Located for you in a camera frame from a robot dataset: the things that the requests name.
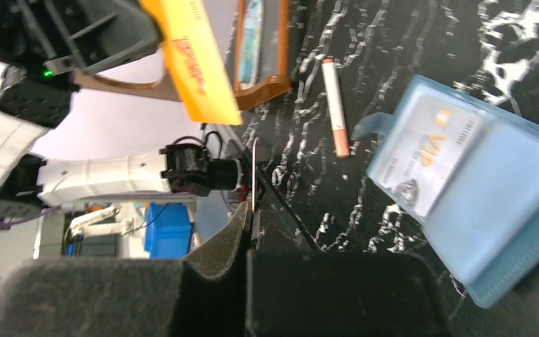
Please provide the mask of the blue leather card holder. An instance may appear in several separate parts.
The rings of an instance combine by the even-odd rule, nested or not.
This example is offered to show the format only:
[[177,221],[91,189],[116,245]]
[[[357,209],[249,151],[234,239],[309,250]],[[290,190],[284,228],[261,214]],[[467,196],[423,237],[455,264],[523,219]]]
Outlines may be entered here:
[[490,308],[539,264],[539,125],[416,75],[393,113],[373,113],[354,127],[354,140],[371,133],[382,138],[367,176],[383,139],[420,86],[473,107],[482,126],[427,216],[415,215],[373,183],[420,224],[474,303]]

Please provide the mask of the orange credit card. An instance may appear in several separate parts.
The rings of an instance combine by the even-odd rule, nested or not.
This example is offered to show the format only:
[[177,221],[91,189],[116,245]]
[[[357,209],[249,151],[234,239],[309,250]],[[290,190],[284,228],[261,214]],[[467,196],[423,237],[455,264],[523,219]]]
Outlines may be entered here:
[[164,63],[189,118],[242,124],[232,87],[202,1],[141,1],[163,39]]

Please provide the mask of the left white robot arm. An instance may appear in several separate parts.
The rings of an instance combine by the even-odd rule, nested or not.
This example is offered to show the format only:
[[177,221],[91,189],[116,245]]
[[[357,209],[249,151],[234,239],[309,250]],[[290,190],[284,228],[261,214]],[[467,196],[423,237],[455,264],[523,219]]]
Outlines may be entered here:
[[205,197],[246,179],[237,160],[180,141],[108,159],[30,152],[83,88],[180,101],[194,121],[239,125],[200,1],[0,1],[0,62],[0,221],[109,194]]

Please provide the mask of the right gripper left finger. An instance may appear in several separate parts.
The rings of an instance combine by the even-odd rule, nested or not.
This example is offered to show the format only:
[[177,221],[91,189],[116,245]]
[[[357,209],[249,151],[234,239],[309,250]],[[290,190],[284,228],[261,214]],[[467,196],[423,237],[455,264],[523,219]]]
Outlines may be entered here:
[[243,336],[251,216],[177,260],[23,263],[0,281],[0,336]]

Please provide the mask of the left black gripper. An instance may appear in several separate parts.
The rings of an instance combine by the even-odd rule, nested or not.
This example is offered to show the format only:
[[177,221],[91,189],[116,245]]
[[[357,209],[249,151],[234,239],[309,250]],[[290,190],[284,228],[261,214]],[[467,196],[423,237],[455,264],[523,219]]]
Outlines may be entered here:
[[57,88],[156,88],[104,77],[154,54],[162,33],[140,1],[0,1],[0,62]]

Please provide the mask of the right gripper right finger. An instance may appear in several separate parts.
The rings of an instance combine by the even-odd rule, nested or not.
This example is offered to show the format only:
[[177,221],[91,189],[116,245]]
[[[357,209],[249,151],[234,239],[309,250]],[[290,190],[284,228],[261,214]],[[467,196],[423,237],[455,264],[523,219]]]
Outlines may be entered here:
[[406,253],[256,248],[246,258],[250,336],[450,336],[434,273]]

